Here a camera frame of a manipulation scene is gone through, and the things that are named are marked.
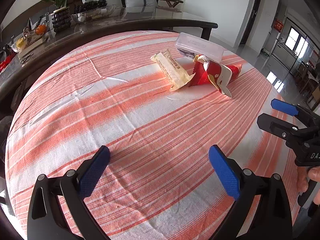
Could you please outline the person right hand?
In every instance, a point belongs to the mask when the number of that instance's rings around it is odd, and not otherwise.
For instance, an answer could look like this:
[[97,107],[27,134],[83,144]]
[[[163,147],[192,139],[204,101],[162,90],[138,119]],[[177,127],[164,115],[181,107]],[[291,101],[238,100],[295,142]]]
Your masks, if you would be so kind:
[[297,191],[305,192],[308,189],[308,181],[310,180],[320,182],[320,168],[319,166],[311,168],[307,171],[306,167],[297,167]]

